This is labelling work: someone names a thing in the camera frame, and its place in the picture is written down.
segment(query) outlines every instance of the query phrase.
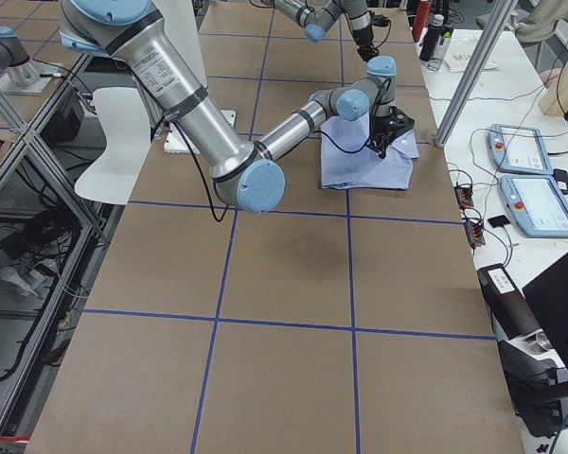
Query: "computer monitor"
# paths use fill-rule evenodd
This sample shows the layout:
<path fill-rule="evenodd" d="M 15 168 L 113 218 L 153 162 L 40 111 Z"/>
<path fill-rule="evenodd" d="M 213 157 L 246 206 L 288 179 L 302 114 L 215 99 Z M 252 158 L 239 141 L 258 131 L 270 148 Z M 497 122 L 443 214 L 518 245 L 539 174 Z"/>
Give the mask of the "computer monitor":
<path fill-rule="evenodd" d="M 568 368 L 568 253 L 528 283 L 524 297 Z"/>

